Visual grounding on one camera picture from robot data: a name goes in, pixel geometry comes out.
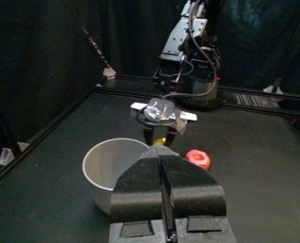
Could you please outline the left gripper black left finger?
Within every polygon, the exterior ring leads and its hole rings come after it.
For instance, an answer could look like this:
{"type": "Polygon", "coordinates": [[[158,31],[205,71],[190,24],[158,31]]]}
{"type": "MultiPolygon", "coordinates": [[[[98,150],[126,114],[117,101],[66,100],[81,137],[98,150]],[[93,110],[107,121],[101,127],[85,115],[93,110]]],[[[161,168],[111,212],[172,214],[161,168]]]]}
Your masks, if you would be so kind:
{"type": "Polygon", "coordinates": [[[113,222],[162,218],[162,190],[158,152],[150,147],[119,176],[111,195],[113,222]]]}

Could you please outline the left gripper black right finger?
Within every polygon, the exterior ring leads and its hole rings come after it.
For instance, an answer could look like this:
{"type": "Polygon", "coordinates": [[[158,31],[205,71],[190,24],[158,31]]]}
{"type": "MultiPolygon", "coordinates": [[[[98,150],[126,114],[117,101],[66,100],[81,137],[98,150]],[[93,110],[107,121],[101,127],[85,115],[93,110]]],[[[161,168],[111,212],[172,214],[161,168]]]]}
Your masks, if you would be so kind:
{"type": "Polygon", "coordinates": [[[158,159],[174,216],[224,216],[225,193],[212,174],[165,146],[158,147],[158,159]]]}

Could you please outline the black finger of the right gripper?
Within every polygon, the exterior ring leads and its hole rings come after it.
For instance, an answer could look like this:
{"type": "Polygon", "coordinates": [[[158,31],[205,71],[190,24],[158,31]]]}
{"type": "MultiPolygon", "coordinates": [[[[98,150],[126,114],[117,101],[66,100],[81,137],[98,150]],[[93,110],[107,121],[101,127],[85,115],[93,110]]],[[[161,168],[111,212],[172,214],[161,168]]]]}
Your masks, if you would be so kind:
{"type": "Polygon", "coordinates": [[[143,125],[143,138],[147,145],[153,145],[154,141],[154,127],[143,125]]]}
{"type": "Polygon", "coordinates": [[[169,147],[176,139],[177,129],[174,127],[168,128],[164,146],[169,147]]]}

